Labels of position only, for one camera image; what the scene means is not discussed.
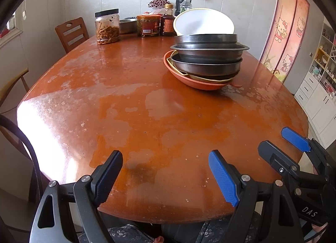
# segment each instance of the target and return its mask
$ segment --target drawer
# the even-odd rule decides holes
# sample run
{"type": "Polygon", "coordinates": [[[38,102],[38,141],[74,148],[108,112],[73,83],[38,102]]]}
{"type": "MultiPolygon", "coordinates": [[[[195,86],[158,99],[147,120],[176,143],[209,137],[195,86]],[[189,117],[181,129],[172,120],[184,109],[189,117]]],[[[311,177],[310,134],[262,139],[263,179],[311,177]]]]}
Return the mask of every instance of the drawer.
{"type": "Polygon", "coordinates": [[[305,80],[303,80],[302,84],[300,85],[300,89],[307,96],[308,99],[310,98],[310,96],[313,94],[314,91],[305,80]]]}
{"type": "Polygon", "coordinates": [[[305,106],[305,104],[308,101],[307,96],[303,93],[301,89],[298,89],[298,91],[294,95],[295,99],[299,102],[301,106],[305,106]]]}
{"type": "Polygon", "coordinates": [[[308,72],[307,75],[305,76],[305,81],[307,82],[308,85],[314,90],[318,84],[318,80],[315,79],[315,77],[308,72]]]}

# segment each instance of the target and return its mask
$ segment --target black lid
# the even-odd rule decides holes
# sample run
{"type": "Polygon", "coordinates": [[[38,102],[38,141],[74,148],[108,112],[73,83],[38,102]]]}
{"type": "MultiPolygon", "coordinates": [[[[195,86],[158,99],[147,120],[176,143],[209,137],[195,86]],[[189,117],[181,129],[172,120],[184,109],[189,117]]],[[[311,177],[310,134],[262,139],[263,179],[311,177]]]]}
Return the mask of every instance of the black lid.
{"type": "Polygon", "coordinates": [[[112,14],[115,14],[115,13],[119,13],[119,9],[109,9],[107,11],[96,12],[95,17],[101,17],[101,16],[104,16],[104,15],[112,15],[112,14]]]}

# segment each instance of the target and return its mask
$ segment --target pink door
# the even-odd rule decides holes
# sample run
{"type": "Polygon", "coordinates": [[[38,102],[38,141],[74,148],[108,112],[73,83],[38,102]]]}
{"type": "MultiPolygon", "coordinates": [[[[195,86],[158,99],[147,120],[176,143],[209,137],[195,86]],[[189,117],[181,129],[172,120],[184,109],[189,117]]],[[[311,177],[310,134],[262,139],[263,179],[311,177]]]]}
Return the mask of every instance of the pink door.
{"type": "Polygon", "coordinates": [[[281,82],[291,69],[308,18],[307,0],[278,0],[268,39],[260,61],[281,82]]]}

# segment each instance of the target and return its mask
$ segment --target tabletop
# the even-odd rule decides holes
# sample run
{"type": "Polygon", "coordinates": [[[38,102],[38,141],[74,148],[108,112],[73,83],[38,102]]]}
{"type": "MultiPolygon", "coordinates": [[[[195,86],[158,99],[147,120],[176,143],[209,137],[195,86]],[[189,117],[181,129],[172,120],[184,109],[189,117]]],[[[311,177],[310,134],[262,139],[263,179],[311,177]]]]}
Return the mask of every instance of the tabletop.
{"type": "Polygon", "coordinates": [[[208,166],[211,150],[263,182],[279,175],[259,157],[261,141],[300,160],[281,129],[307,136],[307,116],[267,68],[245,52],[236,76],[241,88],[193,89],[163,63],[173,44],[173,37],[122,35],[97,45],[92,37],[38,80],[17,121],[49,179],[75,182],[117,149],[124,165],[99,210],[140,222],[188,223],[233,212],[208,166]]]}

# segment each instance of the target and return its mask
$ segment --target white bowl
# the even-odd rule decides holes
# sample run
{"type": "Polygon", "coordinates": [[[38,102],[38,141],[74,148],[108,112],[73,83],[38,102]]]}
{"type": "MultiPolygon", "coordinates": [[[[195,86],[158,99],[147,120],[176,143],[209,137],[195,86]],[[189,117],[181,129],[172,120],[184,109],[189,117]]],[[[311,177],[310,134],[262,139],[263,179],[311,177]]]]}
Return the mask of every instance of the white bowl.
{"type": "Polygon", "coordinates": [[[195,8],[180,13],[174,20],[177,35],[233,34],[235,26],[225,14],[206,8],[195,8]]]}

